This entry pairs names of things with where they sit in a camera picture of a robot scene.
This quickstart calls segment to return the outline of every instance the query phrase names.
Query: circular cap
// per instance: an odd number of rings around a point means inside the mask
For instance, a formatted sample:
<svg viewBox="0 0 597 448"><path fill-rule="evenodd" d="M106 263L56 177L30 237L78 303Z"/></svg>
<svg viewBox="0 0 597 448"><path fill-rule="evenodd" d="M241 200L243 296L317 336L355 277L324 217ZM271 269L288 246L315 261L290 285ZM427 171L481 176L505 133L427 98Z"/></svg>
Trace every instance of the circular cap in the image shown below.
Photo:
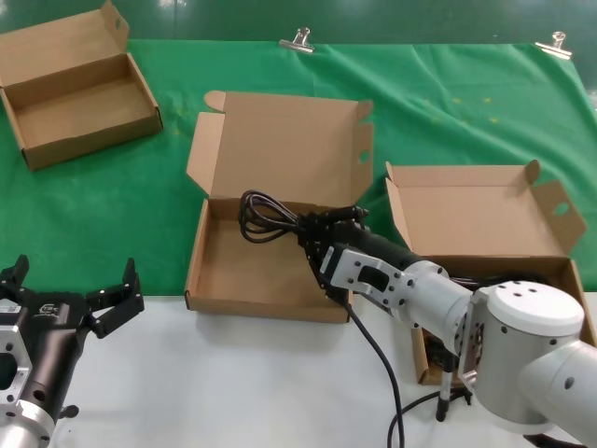
<svg viewBox="0 0 597 448"><path fill-rule="evenodd" d="M507 282L490 292L487 307L504 324L539 336L580 332L582 306L569 294L532 282Z"/></svg>

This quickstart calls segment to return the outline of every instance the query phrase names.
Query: green tablecloth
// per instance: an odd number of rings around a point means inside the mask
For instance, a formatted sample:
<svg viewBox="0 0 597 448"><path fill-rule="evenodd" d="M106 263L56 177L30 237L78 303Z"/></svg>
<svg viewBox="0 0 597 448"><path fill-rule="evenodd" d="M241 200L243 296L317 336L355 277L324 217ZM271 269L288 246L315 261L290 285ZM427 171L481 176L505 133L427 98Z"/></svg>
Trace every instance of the green tablecloth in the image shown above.
<svg viewBox="0 0 597 448"><path fill-rule="evenodd" d="M27 285L86 291L135 257L145 294L182 294L203 193L185 169L210 90L372 99L377 181L364 206L391 232L384 163L524 164L559 178L590 230L573 256L597 289L597 124L574 66L530 45L321 45L132 41L164 132L38 173L0 115L0 267L30 258Z"/></svg>

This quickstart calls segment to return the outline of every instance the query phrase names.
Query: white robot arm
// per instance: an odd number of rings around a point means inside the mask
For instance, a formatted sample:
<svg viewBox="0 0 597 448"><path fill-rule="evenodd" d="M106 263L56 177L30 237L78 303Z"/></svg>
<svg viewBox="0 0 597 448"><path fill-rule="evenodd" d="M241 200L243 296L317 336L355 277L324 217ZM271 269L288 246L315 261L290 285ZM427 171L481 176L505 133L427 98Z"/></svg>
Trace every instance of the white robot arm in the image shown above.
<svg viewBox="0 0 597 448"><path fill-rule="evenodd" d="M358 280L367 267L387 275L384 290ZM330 283L441 339L460 357L458 375L499 427L534 435L556 424L597 446L597 349L578 339L584 312L570 295L531 282L471 293L431 261L400 271L350 248L342 250Z"/></svg>

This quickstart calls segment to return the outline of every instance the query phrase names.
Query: black wire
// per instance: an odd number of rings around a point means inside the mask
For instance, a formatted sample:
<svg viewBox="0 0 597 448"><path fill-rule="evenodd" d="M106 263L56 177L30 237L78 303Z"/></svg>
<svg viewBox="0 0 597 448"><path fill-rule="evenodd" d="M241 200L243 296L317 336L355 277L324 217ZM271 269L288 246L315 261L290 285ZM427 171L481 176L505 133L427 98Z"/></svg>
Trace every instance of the black wire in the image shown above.
<svg viewBox="0 0 597 448"><path fill-rule="evenodd" d="M363 325L363 322L361 322L361 319L359 319L356 313L354 312L351 304L344 303L344 308L346 309L346 312L354 321L358 329L361 330L361 333L363 333L363 336L365 336L367 342L371 345L371 347L373 347L375 353L377 353L378 357L380 357L383 366L385 367L385 369L388 372L388 375L390 376L390 382L392 383L392 391L394 392L394 402L396 405L396 421L398 423L399 447L404 448L404 423L402 422L402 412L400 411L402 408L402 404L400 402L400 388L398 387L398 381L396 380L396 376L394 375L394 370L392 369L392 366L390 365L390 361L388 361L388 358L385 357L385 354L383 353L382 349L378 346L378 344L373 339L373 336L369 334L369 332Z"/></svg>
<svg viewBox="0 0 597 448"><path fill-rule="evenodd" d="M239 224L244 239L257 244L299 229L297 215L271 196L253 189L241 197Z"/></svg>
<svg viewBox="0 0 597 448"><path fill-rule="evenodd" d="M452 392L452 395L450 396L450 401L454 401L455 399L459 399L460 397L463 397L466 394L467 390L465 387L453 387L451 389L451 392ZM400 419L402 419L402 415L404 415L405 413L410 411L412 408L419 406L421 403L425 403L426 401L429 401L430 399L436 399L437 397L439 397L439 391L434 392L429 395L425 395L424 397L420 397L419 399L416 399L411 404L406 405L402 409L402 412L400 413ZM396 426L397 420L398 420L398 414L396 414L394 416L394 418L392 419L392 422L390 423L390 427L388 427L388 438L387 438L387 442L386 442L387 448L392 448L392 438L394 436L394 427Z"/></svg>
<svg viewBox="0 0 597 448"><path fill-rule="evenodd" d="M461 287L466 287L467 289L471 290L477 290L480 287L491 287L493 285L499 285L500 283L505 282L534 282L541 283L543 285L551 285L549 279L542 273L522 271L503 273L500 275L494 275L484 278L455 275L451 276L450 279L452 280L452 282L457 283Z"/></svg>

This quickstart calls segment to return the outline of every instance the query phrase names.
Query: hole in box flap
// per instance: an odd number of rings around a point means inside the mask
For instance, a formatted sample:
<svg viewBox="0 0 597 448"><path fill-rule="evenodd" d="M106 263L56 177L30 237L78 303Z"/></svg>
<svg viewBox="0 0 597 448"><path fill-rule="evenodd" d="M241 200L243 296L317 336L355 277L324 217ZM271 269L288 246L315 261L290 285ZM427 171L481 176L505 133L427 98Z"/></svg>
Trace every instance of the hole in box flap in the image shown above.
<svg viewBox="0 0 597 448"><path fill-rule="evenodd" d="M553 209L552 215L556 217L561 217L562 215L568 213L568 210L570 210L570 205L568 203L559 203Z"/></svg>

